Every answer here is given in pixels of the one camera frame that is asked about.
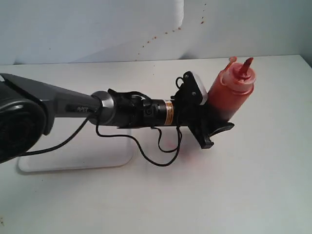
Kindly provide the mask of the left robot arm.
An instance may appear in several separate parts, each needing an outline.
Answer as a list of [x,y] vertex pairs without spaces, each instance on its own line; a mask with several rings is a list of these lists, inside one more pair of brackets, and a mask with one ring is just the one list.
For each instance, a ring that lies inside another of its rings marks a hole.
[[213,116],[207,94],[192,72],[175,81],[177,92],[169,100],[152,99],[138,92],[112,89],[91,95],[48,83],[1,74],[0,160],[54,151],[51,147],[32,151],[41,136],[50,134],[56,118],[78,118],[96,127],[120,129],[163,126],[190,129],[202,149],[213,146],[211,137],[233,128],[227,120]]

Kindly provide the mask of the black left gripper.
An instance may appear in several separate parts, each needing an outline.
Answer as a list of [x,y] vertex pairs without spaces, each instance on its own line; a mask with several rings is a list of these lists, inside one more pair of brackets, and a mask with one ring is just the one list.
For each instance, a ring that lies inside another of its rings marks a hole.
[[210,122],[208,123],[207,107],[188,103],[180,89],[183,76],[175,80],[177,92],[171,96],[175,108],[175,123],[179,126],[187,126],[201,149],[209,149],[214,143],[211,137],[219,133],[229,131],[234,127],[231,122]]

